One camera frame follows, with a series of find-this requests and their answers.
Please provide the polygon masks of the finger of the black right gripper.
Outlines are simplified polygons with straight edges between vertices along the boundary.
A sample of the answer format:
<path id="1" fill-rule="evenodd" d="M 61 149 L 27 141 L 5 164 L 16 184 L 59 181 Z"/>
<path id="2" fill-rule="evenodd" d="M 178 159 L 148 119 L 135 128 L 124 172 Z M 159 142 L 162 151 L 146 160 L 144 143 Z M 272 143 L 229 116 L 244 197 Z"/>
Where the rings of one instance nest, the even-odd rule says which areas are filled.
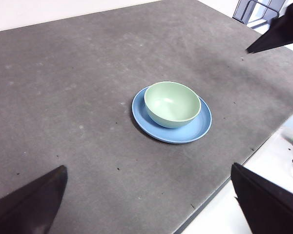
<path id="1" fill-rule="evenodd" d="M 269 30 L 260 36 L 246 51 L 249 54 L 278 48 L 293 43 L 293 3 L 284 15 L 271 21 Z"/>

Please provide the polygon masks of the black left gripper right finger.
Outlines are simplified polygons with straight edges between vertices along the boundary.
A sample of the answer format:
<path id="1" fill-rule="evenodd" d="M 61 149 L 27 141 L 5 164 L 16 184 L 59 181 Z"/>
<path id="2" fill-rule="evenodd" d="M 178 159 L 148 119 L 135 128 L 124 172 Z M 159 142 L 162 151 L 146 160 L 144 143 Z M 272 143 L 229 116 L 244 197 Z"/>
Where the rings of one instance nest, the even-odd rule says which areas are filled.
<path id="1" fill-rule="evenodd" d="M 230 177 L 253 234 L 293 234 L 293 193 L 238 163 Z"/>

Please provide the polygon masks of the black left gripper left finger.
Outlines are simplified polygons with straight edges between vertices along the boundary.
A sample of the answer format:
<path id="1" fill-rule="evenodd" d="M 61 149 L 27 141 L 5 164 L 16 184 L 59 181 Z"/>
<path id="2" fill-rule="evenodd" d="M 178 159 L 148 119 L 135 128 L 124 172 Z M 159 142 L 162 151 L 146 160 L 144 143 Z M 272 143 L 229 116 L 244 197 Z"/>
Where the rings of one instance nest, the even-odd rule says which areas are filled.
<path id="1" fill-rule="evenodd" d="M 68 179 L 63 165 L 0 198 L 0 234 L 47 234 Z"/>

